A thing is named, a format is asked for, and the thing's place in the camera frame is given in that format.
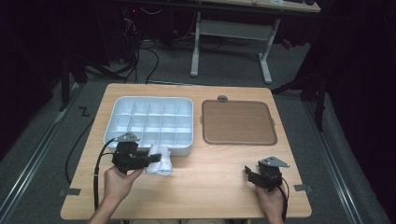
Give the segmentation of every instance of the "human hand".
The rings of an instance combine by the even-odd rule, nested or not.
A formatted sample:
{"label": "human hand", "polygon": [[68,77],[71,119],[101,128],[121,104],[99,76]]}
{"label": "human hand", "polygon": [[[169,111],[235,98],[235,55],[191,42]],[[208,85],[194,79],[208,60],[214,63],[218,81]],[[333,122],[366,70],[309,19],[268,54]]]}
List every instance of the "human hand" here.
{"label": "human hand", "polygon": [[134,181],[143,173],[143,169],[134,170],[131,174],[121,173],[116,166],[105,171],[106,201],[119,204],[128,196]]}
{"label": "human hand", "polygon": [[258,185],[255,185],[259,195],[260,208],[267,216],[271,224],[284,223],[282,219],[284,196],[280,189],[274,188],[271,192]]}

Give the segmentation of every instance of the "wooden table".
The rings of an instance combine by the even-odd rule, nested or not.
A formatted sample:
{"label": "wooden table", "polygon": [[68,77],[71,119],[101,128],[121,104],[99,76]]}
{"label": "wooden table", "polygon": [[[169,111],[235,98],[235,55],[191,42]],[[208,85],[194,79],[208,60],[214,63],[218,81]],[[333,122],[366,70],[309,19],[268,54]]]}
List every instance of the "wooden table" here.
{"label": "wooden table", "polygon": [[[203,139],[202,102],[226,95],[229,100],[261,101],[268,104],[275,121],[277,143],[273,146],[209,145]],[[92,174],[104,145],[106,126],[116,100],[121,96],[188,97],[194,103],[194,139],[191,154],[171,157],[174,172],[169,176],[143,173],[131,194],[112,218],[248,218],[264,217],[253,184],[247,181],[244,166],[256,170],[261,159],[276,156],[288,163],[281,168],[290,185],[288,217],[308,217],[311,207],[301,185],[296,163],[270,90],[265,88],[110,84],[99,107],[91,133],[81,155],[71,189],[61,215],[65,219],[88,219],[93,213]],[[100,165],[99,196],[104,195],[103,173],[112,166],[111,155]]]}

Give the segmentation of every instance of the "hand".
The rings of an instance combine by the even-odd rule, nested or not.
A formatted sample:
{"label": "hand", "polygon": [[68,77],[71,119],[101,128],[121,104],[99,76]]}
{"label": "hand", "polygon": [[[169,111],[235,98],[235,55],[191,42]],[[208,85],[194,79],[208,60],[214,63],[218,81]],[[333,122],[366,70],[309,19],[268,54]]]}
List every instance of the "hand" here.
{"label": "hand", "polygon": [[105,198],[93,213],[89,223],[107,223],[122,200],[128,196],[134,181],[143,173],[143,169],[134,170],[131,174],[121,173],[113,166],[105,171]]}
{"label": "hand", "polygon": [[260,207],[267,216],[271,224],[284,223],[282,219],[284,197],[278,188],[274,188],[271,192],[258,185],[255,185],[259,194]]}

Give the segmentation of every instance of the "white compartment tray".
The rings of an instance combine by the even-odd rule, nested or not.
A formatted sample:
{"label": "white compartment tray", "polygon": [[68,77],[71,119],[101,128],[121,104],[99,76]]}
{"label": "white compartment tray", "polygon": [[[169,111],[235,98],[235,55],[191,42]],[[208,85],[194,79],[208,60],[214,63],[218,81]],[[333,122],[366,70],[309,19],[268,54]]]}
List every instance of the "white compartment tray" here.
{"label": "white compartment tray", "polygon": [[114,104],[104,143],[126,132],[139,138],[141,149],[168,146],[171,156],[190,154],[193,139],[193,103],[188,98],[123,96]]}

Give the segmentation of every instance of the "white cloth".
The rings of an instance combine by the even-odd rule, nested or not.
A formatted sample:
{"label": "white cloth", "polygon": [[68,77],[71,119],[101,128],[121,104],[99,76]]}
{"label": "white cloth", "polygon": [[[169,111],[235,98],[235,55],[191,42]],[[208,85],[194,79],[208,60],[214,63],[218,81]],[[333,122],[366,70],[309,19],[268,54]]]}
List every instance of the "white cloth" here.
{"label": "white cloth", "polygon": [[152,162],[146,167],[146,172],[151,174],[159,175],[170,175],[172,174],[173,167],[170,159],[171,152],[166,146],[152,145],[149,149],[148,155],[162,154],[161,160],[158,162]]}

